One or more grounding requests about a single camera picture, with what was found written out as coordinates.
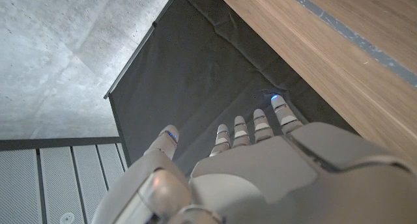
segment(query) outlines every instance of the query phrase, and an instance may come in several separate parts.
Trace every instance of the black frame edge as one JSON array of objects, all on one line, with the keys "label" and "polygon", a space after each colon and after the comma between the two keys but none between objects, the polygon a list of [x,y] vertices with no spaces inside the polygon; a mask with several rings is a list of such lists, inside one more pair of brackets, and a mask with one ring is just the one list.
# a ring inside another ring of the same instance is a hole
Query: black frame edge
[{"label": "black frame edge", "polygon": [[40,151],[36,150],[36,165],[38,166],[38,183],[39,183],[39,195],[40,195],[40,211],[42,213],[42,224],[46,224],[46,203],[45,203],[45,190],[44,190],[44,177],[42,176],[42,164],[40,161]]},{"label": "black frame edge", "polygon": [[125,64],[123,69],[121,70],[120,74],[116,77],[116,80],[113,82],[107,93],[104,95],[104,99],[106,100],[110,93],[114,91],[117,84],[119,84],[119,81],[123,78],[124,74],[126,73],[127,69],[132,64],[133,60],[137,57],[139,52],[142,50],[142,47],[145,45],[148,38],[151,36],[152,32],[155,30],[156,26],[158,25],[158,22],[161,20],[162,16],[165,14],[165,12],[168,10],[169,6],[171,6],[172,2],[174,0],[168,0],[167,4],[163,7],[161,13],[156,17],[156,19],[152,22],[152,25],[149,27],[148,32],[143,37],[142,41],[137,46],[136,50],[133,52],[132,56],[129,58],[128,62]]},{"label": "black frame edge", "polygon": [[122,144],[124,158],[126,160],[126,165],[129,168],[132,165],[132,161],[130,160],[129,151],[128,151],[128,148],[126,146],[126,141],[124,140],[122,127],[121,127],[120,122],[119,122],[119,116],[116,113],[115,102],[113,100],[113,97],[112,97],[111,93],[109,93],[109,101],[110,101],[111,110],[113,112],[113,116],[115,117],[116,127],[117,127],[117,131],[119,133],[119,138],[120,138],[120,141],[121,141],[120,143]]},{"label": "black frame edge", "polygon": [[0,151],[120,143],[120,137],[0,140]]}]

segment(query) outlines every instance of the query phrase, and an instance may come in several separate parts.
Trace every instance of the wooden surface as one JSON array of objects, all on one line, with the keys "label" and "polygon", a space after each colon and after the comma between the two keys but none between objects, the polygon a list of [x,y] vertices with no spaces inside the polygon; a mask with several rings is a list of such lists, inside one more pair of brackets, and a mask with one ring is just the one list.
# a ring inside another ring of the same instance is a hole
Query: wooden surface
[{"label": "wooden surface", "polygon": [[295,0],[224,1],[361,136],[417,162],[414,87]]},{"label": "wooden surface", "polygon": [[417,0],[310,0],[417,73]]}]

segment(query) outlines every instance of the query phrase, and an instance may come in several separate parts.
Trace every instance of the concrete wall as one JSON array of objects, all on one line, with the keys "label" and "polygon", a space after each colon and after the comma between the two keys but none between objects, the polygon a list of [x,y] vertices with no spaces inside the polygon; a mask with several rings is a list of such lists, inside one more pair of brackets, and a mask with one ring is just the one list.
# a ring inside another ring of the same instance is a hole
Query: concrete wall
[{"label": "concrete wall", "polygon": [[168,0],[0,0],[0,139],[117,136],[103,99]]}]

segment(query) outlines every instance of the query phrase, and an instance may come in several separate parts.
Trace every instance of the black fabric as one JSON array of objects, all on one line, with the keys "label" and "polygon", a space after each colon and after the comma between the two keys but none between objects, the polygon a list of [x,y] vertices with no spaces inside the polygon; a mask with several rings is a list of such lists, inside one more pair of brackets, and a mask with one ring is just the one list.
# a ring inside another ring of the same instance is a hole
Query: black fabric
[{"label": "black fabric", "polygon": [[237,115],[253,132],[253,111],[281,94],[304,123],[354,130],[222,0],[174,0],[111,93],[132,163],[168,124],[180,132],[173,161],[186,175],[208,156],[220,124]]}]

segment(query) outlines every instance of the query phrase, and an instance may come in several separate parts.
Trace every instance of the wooden shelf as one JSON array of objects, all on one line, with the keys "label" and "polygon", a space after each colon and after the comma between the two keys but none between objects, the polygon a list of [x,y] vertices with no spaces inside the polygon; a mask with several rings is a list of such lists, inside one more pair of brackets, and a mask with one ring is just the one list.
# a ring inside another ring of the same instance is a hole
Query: wooden shelf
[{"label": "wooden shelf", "polygon": [[[296,0],[224,1],[362,137],[417,162],[416,87]],[[415,1],[392,0],[389,6],[379,3],[383,0],[312,1],[417,72],[417,4],[403,4]],[[381,8],[390,16],[372,13]]]}]

